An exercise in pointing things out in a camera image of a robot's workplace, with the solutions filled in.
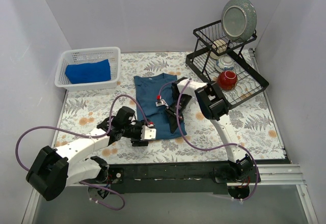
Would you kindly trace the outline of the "teal blue t shirt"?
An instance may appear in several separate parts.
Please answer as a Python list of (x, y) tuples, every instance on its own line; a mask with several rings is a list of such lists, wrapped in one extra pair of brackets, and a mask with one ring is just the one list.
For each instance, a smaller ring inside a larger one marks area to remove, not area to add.
[(156, 106), (157, 95), (161, 95), (165, 102), (173, 103), (171, 85), (165, 84), (177, 80), (176, 75), (161, 73), (152, 77), (134, 77), (136, 100), (145, 113), (146, 118), (153, 122), (156, 128), (156, 139), (174, 139), (181, 137), (179, 129), (170, 132), (170, 124), (164, 106)]

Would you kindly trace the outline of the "black wire dish rack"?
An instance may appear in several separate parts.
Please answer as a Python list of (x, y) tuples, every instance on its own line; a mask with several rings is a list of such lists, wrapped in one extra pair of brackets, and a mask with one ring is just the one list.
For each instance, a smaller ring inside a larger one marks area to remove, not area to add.
[[(237, 85), (230, 91), (222, 91), (229, 109), (239, 106), (268, 87), (268, 81), (255, 69), (252, 61), (253, 50), (244, 49), (246, 44), (257, 39), (256, 33), (253, 33), (246, 42), (233, 42), (227, 38), (223, 32), (222, 23), (218, 20), (194, 29), (193, 34), (197, 38), (195, 50), (186, 56), (185, 63), (203, 82), (214, 82), (219, 75), (215, 68), (216, 60), (210, 57), (211, 51), (219, 57), (226, 54), (235, 62), (234, 72), (238, 78)], [(213, 42), (218, 39), (223, 39), (227, 43), (227, 50), (221, 54), (217, 54), (212, 48)]]

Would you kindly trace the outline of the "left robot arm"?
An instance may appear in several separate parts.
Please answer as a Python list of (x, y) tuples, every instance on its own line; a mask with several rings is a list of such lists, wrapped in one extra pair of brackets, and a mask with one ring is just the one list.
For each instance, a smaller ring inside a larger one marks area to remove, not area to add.
[(123, 106), (85, 137), (56, 148), (42, 148), (27, 173), (27, 182), (47, 201), (59, 196), (65, 187), (84, 180), (109, 182), (109, 164), (94, 152), (123, 137), (135, 147), (147, 146), (156, 138), (154, 123), (134, 120), (134, 114), (133, 109)]

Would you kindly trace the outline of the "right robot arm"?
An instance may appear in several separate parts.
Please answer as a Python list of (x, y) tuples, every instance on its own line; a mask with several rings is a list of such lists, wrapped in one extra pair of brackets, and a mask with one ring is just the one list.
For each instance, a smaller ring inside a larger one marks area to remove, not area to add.
[[(227, 179), (236, 182), (251, 180), (250, 172), (255, 167), (254, 159), (237, 140), (229, 117), (229, 107), (217, 83), (195, 82), (183, 77), (171, 82), (171, 89), (173, 103), (166, 106), (170, 131), (173, 133), (179, 130), (185, 142), (196, 150), (212, 151), (225, 148), (229, 163), (226, 171)], [(199, 148), (185, 138), (180, 122), (183, 120), (183, 111), (192, 98), (196, 99), (203, 116), (217, 130), (222, 145), (213, 148)]]

